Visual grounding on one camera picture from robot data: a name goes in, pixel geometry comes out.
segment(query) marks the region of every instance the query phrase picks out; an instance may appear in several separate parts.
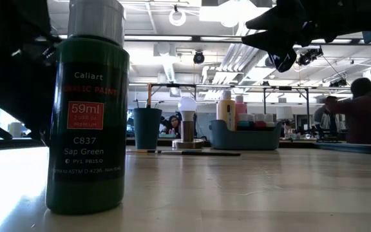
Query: wooden table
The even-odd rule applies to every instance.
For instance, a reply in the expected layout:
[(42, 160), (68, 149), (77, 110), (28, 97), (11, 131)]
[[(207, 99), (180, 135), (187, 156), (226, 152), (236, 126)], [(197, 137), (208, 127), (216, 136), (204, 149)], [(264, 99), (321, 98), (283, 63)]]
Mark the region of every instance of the wooden table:
[(80, 217), (45, 207), (47, 160), (46, 148), (0, 151), (0, 231), (371, 231), (371, 155), (127, 155), (123, 204)]

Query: green paint bottle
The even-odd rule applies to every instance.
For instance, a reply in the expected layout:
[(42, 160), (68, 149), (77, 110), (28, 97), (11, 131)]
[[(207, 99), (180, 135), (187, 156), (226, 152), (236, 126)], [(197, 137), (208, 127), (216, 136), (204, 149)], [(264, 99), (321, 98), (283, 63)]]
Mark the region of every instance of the green paint bottle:
[(71, 0), (58, 47), (46, 205), (54, 213), (114, 208), (124, 194), (129, 55), (116, 0)]

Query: lamp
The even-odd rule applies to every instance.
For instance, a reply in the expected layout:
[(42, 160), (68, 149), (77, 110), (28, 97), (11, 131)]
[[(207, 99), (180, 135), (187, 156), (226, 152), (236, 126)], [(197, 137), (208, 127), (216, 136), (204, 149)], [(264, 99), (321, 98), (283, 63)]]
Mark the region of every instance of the lamp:
[(183, 120), (181, 121), (181, 139), (173, 141), (173, 148), (197, 149), (204, 145), (203, 140), (194, 139), (194, 114), (197, 103), (190, 97), (182, 97), (178, 103)]
[[(290, 106), (278, 107), (277, 111), (277, 121), (286, 121), (293, 119), (293, 109)], [(287, 139), (289, 137), (289, 127), (284, 124), (284, 136)]]

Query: white bottle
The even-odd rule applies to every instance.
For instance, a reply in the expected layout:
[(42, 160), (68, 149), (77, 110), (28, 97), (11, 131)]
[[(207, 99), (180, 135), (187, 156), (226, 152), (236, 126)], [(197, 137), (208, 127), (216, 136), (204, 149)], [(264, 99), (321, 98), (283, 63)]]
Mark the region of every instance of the white bottle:
[(229, 130), (235, 130), (236, 103), (231, 100), (231, 92), (229, 90), (223, 91), (221, 100), (217, 103), (217, 120), (225, 121)]

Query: table surface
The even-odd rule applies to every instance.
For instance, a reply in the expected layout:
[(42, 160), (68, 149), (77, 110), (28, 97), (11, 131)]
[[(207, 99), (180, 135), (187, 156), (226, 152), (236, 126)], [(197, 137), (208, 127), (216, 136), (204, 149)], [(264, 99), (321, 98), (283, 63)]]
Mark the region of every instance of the table surface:
[(44, 205), (47, 148), (0, 151), (0, 231), (371, 231), (371, 155), (126, 158), (122, 205), (70, 217)]

